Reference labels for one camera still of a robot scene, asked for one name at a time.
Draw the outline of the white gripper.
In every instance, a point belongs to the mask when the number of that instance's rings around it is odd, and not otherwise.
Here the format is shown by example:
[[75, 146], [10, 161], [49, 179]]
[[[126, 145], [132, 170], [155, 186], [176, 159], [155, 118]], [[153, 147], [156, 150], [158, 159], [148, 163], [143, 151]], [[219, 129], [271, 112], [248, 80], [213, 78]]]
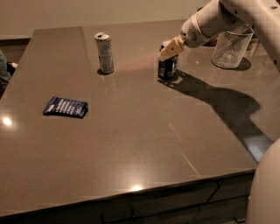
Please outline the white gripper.
[[200, 29], [196, 14], [183, 23], [179, 36], [163, 43], [163, 48], [157, 56], [159, 61], [168, 60], [182, 53], [185, 45], [189, 48], [195, 48], [204, 45], [210, 40]]

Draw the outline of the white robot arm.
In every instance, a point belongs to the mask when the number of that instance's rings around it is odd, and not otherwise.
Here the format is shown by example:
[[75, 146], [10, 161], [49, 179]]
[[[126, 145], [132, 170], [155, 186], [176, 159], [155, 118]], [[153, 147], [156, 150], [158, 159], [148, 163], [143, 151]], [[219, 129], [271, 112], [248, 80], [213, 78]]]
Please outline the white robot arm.
[[[158, 55], [161, 61], [205, 44], [220, 32], [247, 24], [254, 28], [280, 71], [279, 0], [212, 0], [186, 20], [180, 34]], [[253, 178], [246, 224], [280, 224], [280, 140], [264, 153]]]

